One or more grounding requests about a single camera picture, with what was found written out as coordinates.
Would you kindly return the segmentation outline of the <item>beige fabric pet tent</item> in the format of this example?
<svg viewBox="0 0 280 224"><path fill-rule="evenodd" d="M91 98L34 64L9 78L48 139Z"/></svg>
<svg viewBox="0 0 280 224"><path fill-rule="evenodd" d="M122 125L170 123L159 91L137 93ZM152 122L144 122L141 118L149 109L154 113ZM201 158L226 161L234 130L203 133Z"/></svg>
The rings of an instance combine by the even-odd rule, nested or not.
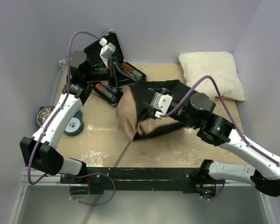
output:
<svg viewBox="0 0 280 224"><path fill-rule="evenodd" d="M125 133L129 140L151 139L185 127L170 117L150 118L143 102L151 102L154 96L152 89L162 88L172 91L178 99L182 99L189 90L180 80L139 81L124 87L116 108L116 118L119 130Z"/></svg>

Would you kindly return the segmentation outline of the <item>black tent pole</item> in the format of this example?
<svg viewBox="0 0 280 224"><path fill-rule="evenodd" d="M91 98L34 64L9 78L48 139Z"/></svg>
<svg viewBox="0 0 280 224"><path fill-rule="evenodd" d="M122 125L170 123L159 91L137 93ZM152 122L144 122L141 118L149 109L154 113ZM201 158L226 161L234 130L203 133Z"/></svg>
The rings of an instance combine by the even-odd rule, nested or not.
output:
<svg viewBox="0 0 280 224"><path fill-rule="evenodd" d="M122 150L122 152L120 153L120 155L118 156L118 158L117 158L117 160L115 161L115 163L114 163L114 167L117 167L118 165L119 165L119 163L120 163L120 161L122 160L122 158L123 158L123 156L124 156L124 154L126 153L126 151L127 151L127 149L129 148L129 146L130 146L130 144L132 143L132 140L130 140L129 142L128 142L128 144L125 146L125 148ZM100 200L101 200L101 197L102 197L102 195L96 195L95 197L94 197L94 203L95 204L98 204L99 202L100 202ZM93 211L95 210L97 208L97 206L90 206L90 208L88 209L88 211L87 211L87 214L85 215L85 217L83 218L83 220L82 220L82 224L87 224L88 222L89 222L89 219L91 218L91 216L92 216L92 213L93 213Z"/></svg>

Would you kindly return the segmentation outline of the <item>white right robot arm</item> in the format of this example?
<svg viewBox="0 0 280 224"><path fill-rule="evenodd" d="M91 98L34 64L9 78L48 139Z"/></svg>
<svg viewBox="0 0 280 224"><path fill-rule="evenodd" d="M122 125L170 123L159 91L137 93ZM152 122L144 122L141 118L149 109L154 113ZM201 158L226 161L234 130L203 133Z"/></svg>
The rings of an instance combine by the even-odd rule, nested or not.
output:
<svg viewBox="0 0 280 224"><path fill-rule="evenodd" d="M138 81L122 88L116 118L130 140L165 135L183 127L197 130L204 142L227 150L246 162L223 164L204 160L199 170L203 183L232 180L254 186L268 195L280 196L280 156L246 137L234 118L214 113L215 103L179 80Z"/></svg>

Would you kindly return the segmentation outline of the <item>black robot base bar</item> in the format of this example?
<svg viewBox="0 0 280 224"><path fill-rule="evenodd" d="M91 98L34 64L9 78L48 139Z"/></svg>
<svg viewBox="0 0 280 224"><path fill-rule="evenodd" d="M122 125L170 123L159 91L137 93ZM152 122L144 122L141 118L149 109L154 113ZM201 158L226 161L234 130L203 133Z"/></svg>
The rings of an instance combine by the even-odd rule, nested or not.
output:
<svg viewBox="0 0 280 224"><path fill-rule="evenodd" d="M104 191L181 191L196 193L197 187L219 185L199 168L87 168L89 177L62 175L61 184L70 185L74 194L103 194Z"/></svg>

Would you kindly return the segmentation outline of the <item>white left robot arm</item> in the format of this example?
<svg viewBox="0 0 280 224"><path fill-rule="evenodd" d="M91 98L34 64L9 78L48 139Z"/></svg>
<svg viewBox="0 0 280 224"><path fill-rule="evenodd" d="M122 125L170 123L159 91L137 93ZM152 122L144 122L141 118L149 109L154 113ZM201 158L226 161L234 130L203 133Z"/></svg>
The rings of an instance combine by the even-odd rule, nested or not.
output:
<svg viewBox="0 0 280 224"><path fill-rule="evenodd" d="M56 150L58 142L74 115L83 107L90 96L93 85L91 61L83 51L68 57L67 84L45 123L32 135L23 137L20 149L28 169L36 169L45 175L66 174L77 183L87 179L86 164L63 157Z"/></svg>

